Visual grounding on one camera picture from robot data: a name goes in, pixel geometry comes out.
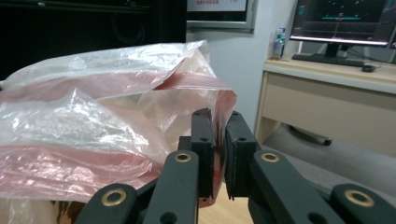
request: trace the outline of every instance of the plastic bag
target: plastic bag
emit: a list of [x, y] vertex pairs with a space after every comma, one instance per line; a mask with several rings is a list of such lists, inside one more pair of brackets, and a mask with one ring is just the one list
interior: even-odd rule
[[10, 76], [0, 91], [0, 196], [87, 202], [111, 183], [140, 188], [191, 134], [192, 112], [205, 107], [224, 156], [236, 95], [214, 76], [205, 48], [201, 41], [104, 50]]

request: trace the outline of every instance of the wall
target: wall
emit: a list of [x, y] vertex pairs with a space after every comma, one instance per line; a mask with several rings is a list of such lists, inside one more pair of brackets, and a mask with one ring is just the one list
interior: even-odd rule
[[[187, 40], [206, 39], [210, 48], [210, 64], [218, 78], [235, 90], [235, 110], [242, 113], [254, 131], [262, 84], [262, 67], [271, 49], [274, 30], [290, 28], [294, 0], [256, 0], [254, 34], [223, 31], [188, 31]], [[294, 50], [293, 43], [286, 51]]]

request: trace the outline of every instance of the keyboard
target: keyboard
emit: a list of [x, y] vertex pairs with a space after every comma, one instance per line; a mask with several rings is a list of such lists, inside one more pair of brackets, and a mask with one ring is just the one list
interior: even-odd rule
[[364, 62], [362, 61], [349, 60], [343, 57], [327, 57], [322, 54], [312, 54], [312, 55], [294, 54], [292, 59], [312, 62], [312, 63], [332, 63], [332, 64], [354, 66], [354, 67], [364, 66]]

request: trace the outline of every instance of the wooden desk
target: wooden desk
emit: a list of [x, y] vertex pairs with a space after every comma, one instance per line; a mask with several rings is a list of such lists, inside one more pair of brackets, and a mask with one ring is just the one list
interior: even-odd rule
[[222, 184], [215, 204], [201, 208], [198, 216], [199, 224], [253, 223], [248, 211], [248, 198], [235, 198], [235, 201], [229, 200], [225, 184]]
[[364, 73], [290, 56], [267, 61], [255, 129], [259, 142], [280, 122], [396, 157], [396, 65]]

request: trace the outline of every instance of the crumpled plastic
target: crumpled plastic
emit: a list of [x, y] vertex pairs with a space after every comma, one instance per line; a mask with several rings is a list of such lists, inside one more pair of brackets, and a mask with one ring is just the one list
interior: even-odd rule
[[[49, 59], [0, 91], [0, 197], [87, 202], [100, 188], [140, 188], [210, 108], [221, 183], [225, 125], [236, 94], [216, 78], [205, 41]], [[207, 206], [215, 199], [204, 199]]]

